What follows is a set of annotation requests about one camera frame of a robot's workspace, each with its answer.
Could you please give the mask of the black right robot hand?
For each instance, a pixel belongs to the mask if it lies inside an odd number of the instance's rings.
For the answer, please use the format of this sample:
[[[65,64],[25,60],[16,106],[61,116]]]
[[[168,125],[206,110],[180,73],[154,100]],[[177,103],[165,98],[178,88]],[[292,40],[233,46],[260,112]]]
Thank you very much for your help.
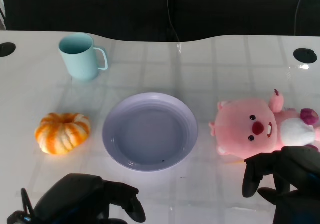
[[[274,223],[319,223],[320,153],[287,146],[245,160],[242,195],[259,193],[276,206]]]

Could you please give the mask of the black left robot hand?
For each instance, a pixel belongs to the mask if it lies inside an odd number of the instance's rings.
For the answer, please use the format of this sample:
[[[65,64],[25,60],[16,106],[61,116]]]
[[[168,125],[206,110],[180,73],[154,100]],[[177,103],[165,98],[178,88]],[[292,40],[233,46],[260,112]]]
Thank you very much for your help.
[[[52,186],[34,207],[41,223],[124,223],[109,216],[110,206],[121,207],[137,223],[146,215],[139,190],[90,174],[71,173]]]

